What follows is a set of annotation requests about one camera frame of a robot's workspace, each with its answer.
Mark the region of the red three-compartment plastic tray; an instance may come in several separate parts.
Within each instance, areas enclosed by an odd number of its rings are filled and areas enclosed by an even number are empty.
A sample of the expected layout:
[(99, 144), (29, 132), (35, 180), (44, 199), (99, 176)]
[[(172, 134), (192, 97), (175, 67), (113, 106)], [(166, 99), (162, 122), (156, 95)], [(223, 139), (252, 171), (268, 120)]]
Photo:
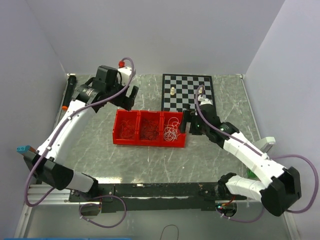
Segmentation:
[(183, 148), (186, 134), (179, 130), (182, 116), (181, 112), (118, 109), (112, 131), (113, 143)]

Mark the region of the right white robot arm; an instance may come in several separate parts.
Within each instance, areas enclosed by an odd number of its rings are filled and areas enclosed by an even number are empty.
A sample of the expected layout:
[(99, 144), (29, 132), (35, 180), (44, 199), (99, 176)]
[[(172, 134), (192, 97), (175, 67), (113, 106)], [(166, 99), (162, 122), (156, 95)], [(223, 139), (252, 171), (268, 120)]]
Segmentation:
[(294, 167), (286, 168), (272, 160), (230, 122), (221, 122), (213, 105), (201, 105), (199, 110), (184, 110), (179, 126), (181, 133), (185, 133), (187, 123), (190, 123), (190, 134), (207, 136), (257, 176), (257, 180), (253, 180), (232, 172), (223, 175), (217, 187), (221, 198), (227, 200), (239, 195), (260, 201), (269, 213), (277, 217), (301, 198), (299, 172)]

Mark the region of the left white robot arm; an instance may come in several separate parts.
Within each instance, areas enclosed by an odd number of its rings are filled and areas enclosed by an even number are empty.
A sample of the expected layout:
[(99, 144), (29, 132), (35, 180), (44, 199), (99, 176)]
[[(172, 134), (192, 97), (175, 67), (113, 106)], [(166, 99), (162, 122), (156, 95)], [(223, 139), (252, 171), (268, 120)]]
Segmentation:
[(75, 90), (67, 111), (49, 137), (37, 149), (29, 145), (17, 148), (30, 170), (28, 178), (36, 178), (57, 190), (80, 191), (87, 201), (95, 200), (99, 195), (98, 181), (66, 167), (65, 161), (72, 144), (105, 104), (132, 109), (139, 89), (134, 86), (130, 95), (126, 94), (135, 73), (135, 68), (123, 61), (118, 68), (99, 66), (96, 75)]

